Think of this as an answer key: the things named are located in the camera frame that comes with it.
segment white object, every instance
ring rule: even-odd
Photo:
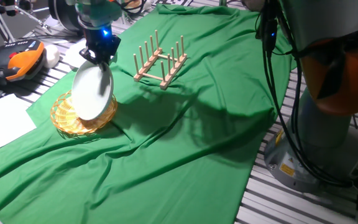
[[[113,80],[109,66],[101,67],[85,62],[77,71],[71,88],[73,107],[77,115],[84,120],[92,120],[101,115],[109,106]]]
[[[86,62],[85,58],[83,58],[80,55],[80,50],[86,47],[85,44],[86,44],[86,40],[83,39],[78,43],[76,43],[75,45],[72,45],[66,51],[65,61],[73,67],[80,68],[81,65],[84,64],[84,62]]]
[[[44,67],[53,68],[59,62],[60,52],[53,44],[46,46],[45,50],[47,51],[47,54]]]
[[[36,128],[25,110],[14,94],[0,99],[0,147]]]

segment wicker basket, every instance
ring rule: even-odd
[[[71,90],[58,97],[50,109],[53,125],[68,134],[89,134],[102,128],[116,114],[117,100],[113,95],[107,110],[98,118],[85,121],[78,117],[74,110]]]

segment table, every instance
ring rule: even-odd
[[[218,6],[219,0],[194,0],[190,6]],[[240,2],[229,3],[229,7],[246,10]],[[112,28],[115,34],[125,31],[131,23],[135,23],[148,12],[133,20],[121,18],[113,22]],[[70,35],[67,31],[53,28],[60,35]],[[37,27],[31,35],[44,35],[44,30]],[[45,45],[53,44],[61,52],[58,64],[50,70],[43,69],[31,80],[11,83],[4,88],[8,93],[15,93],[24,105],[30,106],[45,93],[59,79],[65,76],[72,66],[67,62],[66,52],[75,44],[73,41],[44,39]],[[281,108],[286,121],[290,118],[292,105],[295,99],[295,86],[297,82],[296,71],[290,73],[290,81]],[[302,79],[301,92],[306,88],[305,80]],[[351,126],[358,125],[352,121]],[[234,223],[358,223],[356,211],[357,189],[331,188],[327,192],[319,194],[303,194],[281,184],[266,169],[264,162],[264,149],[274,134],[281,130],[281,124],[277,119],[275,124],[267,131],[255,160],[250,179],[243,198],[239,205],[239,211]]]

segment white cloth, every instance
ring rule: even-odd
[[[0,147],[35,128],[26,107],[14,94],[0,99]]]

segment green cloth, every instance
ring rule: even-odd
[[[119,102],[96,134],[67,136],[49,118],[71,72],[28,113],[37,129],[0,148],[0,220],[11,223],[233,223],[276,113],[255,39],[257,14],[158,5],[121,34],[111,64]],[[188,60],[166,91],[133,80],[133,54],[158,30]],[[276,52],[289,46],[280,32]],[[274,56],[282,101],[290,56]],[[150,74],[160,74],[160,63]]]

